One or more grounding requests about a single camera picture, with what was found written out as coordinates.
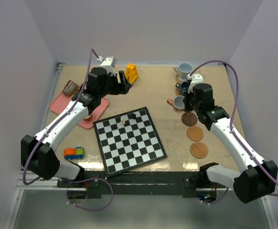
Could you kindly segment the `pink patterned cup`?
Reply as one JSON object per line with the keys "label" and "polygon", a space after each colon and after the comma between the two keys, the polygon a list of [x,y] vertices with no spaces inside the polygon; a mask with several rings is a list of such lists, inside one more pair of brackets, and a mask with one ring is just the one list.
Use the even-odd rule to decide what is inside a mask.
{"label": "pink patterned cup", "polygon": [[179,95],[174,99],[167,99],[166,102],[173,108],[175,112],[183,112],[185,110],[184,96]]}

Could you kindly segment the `dark brown cup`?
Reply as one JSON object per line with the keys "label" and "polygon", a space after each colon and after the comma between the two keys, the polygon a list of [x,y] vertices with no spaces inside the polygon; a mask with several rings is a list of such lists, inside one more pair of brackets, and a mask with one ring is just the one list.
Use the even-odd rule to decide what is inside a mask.
{"label": "dark brown cup", "polygon": [[80,90],[80,86],[77,83],[75,83],[74,81],[69,80],[67,82],[67,84],[65,85],[62,93],[65,96],[70,97],[73,94],[77,93],[79,90]]}

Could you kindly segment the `dark blue cup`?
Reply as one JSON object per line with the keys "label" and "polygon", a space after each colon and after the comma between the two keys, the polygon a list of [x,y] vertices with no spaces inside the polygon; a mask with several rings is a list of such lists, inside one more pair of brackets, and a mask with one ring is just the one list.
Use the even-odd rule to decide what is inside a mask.
{"label": "dark blue cup", "polygon": [[179,89],[180,95],[184,95],[188,91],[190,82],[176,83],[175,87]]}

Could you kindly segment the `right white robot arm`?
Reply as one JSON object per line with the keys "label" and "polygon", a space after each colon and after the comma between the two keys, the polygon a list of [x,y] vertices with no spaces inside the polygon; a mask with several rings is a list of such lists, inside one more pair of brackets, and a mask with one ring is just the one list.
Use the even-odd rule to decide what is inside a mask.
{"label": "right white robot arm", "polygon": [[215,105],[211,85],[191,83],[185,93],[184,104],[185,109],[195,111],[199,122],[220,140],[238,167],[238,171],[234,171],[215,162],[200,167],[198,181],[201,186],[210,187],[218,183],[231,188],[243,203],[275,191],[276,163],[266,161],[244,140],[224,108]]}

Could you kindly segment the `woven rattan coaster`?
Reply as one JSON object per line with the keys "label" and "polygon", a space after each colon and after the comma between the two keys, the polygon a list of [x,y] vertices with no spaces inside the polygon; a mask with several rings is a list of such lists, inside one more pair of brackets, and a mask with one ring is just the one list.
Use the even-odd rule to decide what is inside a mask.
{"label": "woven rattan coaster", "polygon": [[179,92],[178,88],[175,88],[175,94],[176,94],[176,96],[180,96],[180,92]]}
{"label": "woven rattan coaster", "polygon": [[191,79],[188,79],[187,74],[177,74],[175,76],[175,79],[179,82],[179,83],[183,83],[183,82],[190,82]]}

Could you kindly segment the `black white chessboard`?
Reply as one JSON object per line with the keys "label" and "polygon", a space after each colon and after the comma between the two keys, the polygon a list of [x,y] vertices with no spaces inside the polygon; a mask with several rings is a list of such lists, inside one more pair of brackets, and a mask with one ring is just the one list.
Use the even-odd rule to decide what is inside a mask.
{"label": "black white chessboard", "polygon": [[167,158],[147,107],[98,120],[93,126],[107,177]]}

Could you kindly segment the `light wooden coaster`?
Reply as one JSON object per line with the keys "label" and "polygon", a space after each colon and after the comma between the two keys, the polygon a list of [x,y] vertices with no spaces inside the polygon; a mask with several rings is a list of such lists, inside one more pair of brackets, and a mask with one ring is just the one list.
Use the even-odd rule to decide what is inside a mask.
{"label": "light wooden coaster", "polygon": [[202,159],[208,155],[208,148],[204,143],[195,142],[190,146],[190,152],[194,157]]}
{"label": "light wooden coaster", "polygon": [[187,129],[186,134],[188,138],[192,141],[200,141],[204,137],[203,130],[198,126],[190,126]]}

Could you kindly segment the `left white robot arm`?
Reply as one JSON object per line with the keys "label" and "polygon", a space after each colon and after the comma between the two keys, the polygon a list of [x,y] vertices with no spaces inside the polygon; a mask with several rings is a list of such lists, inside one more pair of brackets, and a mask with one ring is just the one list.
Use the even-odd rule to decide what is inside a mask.
{"label": "left white robot arm", "polygon": [[124,71],[113,74],[103,67],[92,68],[80,91],[54,121],[34,136],[25,135],[22,138],[23,183],[29,185],[26,172],[31,171],[38,178],[64,178],[74,187],[82,186],[85,182],[83,168],[73,162],[60,161],[55,151],[78,123],[101,105],[102,98],[107,95],[127,94],[131,87]]}

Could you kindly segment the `light blue cup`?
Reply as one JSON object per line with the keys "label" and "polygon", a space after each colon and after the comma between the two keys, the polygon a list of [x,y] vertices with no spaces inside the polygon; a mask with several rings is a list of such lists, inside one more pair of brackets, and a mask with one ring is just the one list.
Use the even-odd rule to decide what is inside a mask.
{"label": "light blue cup", "polygon": [[174,71],[178,75],[178,79],[185,82],[187,80],[187,75],[193,71],[193,66],[189,62],[182,62],[178,66],[174,67]]}

